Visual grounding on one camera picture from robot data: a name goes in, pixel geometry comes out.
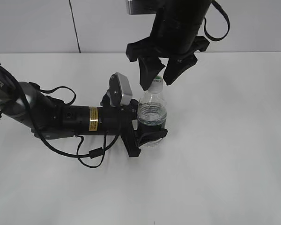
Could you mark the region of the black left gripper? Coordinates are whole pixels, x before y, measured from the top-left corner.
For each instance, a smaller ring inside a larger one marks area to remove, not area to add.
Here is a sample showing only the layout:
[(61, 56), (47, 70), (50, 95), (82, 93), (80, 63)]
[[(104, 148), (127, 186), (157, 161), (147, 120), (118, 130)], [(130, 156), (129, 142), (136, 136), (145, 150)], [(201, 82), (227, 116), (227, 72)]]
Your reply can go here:
[(136, 99), (132, 99), (129, 105), (113, 107), (110, 97), (105, 94), (99, 107), (99, 132), (120, 136), (131, 158), (140, 155), (140, 146), (163, 139), (168, 133), (164, 128), (144, 132), (136, 141), (132, 121), (137, 119), (138, 104)]

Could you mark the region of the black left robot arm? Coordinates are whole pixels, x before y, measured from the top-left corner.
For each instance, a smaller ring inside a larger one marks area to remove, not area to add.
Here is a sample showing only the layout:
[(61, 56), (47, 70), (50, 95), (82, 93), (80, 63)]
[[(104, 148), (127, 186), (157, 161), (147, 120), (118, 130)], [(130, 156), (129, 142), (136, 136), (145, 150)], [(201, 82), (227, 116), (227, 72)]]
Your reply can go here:
[(128, 78), (114, 73), (99, 107), (77, 106), (73, 101), (51, 97), (33, 82), (17, 81), (0, 63), (0, 118), (6, 115), (29, 127), (43, 143), (74, 136), (112, 135), (121, 138), (130, 157), (140, 155), (140, 147), (164, 138), (164, 125), (139, 124), (138, 101), (132, 98)]

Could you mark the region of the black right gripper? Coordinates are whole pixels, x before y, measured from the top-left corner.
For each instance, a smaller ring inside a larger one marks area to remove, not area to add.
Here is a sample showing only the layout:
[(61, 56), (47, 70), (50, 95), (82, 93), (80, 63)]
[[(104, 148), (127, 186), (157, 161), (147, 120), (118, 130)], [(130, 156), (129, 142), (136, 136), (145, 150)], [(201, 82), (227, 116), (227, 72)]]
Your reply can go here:
[(140, 85), (147, 91), (165, 65), (159, 57), (168, 58), (163, 74), (167, 85), (194, 66), (198, 59), (192, 53), (204, 52), (208, 38), (198, 32), (211, 5), (209, 0), (159, 0), (150, 35), (129, 43), (126, 55), (131, 62), (138, 59)]

